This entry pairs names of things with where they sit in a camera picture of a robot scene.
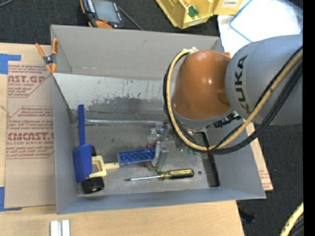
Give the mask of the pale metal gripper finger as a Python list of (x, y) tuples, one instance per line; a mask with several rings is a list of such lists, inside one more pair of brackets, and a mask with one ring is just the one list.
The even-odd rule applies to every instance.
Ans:
[(162, 167), (166, 163), (168, 153), (166, 143), (158, 141), (155, 147), (155, 156), (151, 160), (153, 167)]
[(168, 139), (170, 131), (170, 124), (159, 122), (156, 123), (153, 128), (150, 129), (147, 137), (149, 144), (156, 144), (157, 142), (165, 142)]

